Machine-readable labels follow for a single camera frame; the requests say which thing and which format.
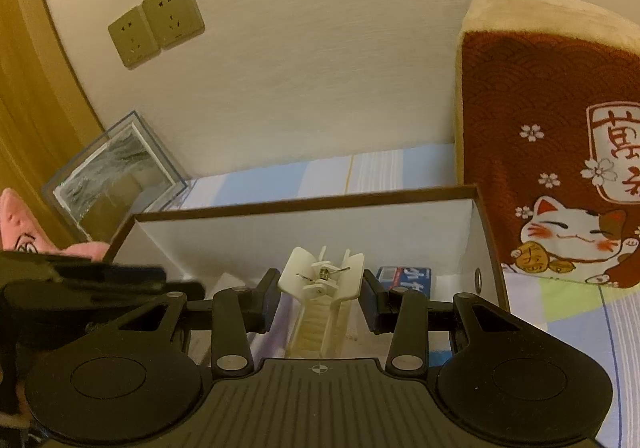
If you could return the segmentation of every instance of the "red cheek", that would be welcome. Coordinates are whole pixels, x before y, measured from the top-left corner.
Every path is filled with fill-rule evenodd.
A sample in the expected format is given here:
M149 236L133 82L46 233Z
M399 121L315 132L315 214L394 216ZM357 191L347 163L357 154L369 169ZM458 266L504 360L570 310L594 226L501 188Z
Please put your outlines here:
M596 242L596 248L598 248L598 251L613 253L618 248L618 243L613 240L599 240Z
M553 233L548 227L539 224L531 224L529 228L527 228L530 237L536 238L551 238Z

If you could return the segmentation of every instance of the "white flower print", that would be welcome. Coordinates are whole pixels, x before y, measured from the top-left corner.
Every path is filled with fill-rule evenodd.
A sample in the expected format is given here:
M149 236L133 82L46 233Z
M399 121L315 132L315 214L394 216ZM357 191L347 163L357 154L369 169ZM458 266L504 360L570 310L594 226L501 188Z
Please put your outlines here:
M523 139L528 139L529 142L535 142L536 139L545 138L545 134L540 131L539 124L532 124L531 126L525 124L521 126L520 129L522 130L520 132L520 137L522 137Z
M600 161L588 159L584 165L587 168L582 170L580 175L584 179L591 179L591 184L594 186L602 186L604 181L615 181L618 178L618 174L612 171L613 163L609 159L601 159Z
M516 208L516 217L520 219L530 219L533 217L533 211L529 208L529 206L523 206L522 208Z
M548 175L546 173L541 173L540 179L538 179L538 182L540 184L544 184L545 188L553 188L554 186L560 185L560 181L558 180L558 175L556 175L555 173L551 173Z

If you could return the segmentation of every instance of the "power socket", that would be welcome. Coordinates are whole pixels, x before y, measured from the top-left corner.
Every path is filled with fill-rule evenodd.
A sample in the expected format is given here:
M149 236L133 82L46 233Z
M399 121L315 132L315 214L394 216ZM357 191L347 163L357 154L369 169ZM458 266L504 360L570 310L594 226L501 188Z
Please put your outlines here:
M109 34L122 63L128 68L140 65L160 52L140 5L109 25Z
M144 0L142 9L163 49L204 31L196 0Z

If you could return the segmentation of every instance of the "cat face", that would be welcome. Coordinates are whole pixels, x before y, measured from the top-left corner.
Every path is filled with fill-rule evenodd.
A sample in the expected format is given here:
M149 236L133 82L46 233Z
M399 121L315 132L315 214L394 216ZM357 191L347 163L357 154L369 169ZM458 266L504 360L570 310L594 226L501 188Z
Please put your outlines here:
M605 260L622 247L626 214L616 209L603 215L595 211L565 208L547 196L533 207L533 217L520 232L522 243L534 241L556 258Z

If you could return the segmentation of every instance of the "ribbed black surface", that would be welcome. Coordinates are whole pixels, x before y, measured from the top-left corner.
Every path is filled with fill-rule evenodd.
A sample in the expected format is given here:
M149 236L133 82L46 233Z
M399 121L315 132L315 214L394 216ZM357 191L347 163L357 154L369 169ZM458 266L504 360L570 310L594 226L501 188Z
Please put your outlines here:
M47 448L61 446L57 442L47 443ZM253 376L215 384L189 420L138 446L494 448L498 445L479 440L457 427L440 412L422 384L389 378L374 360L267 360ZM596 446L587 441L575 448Z

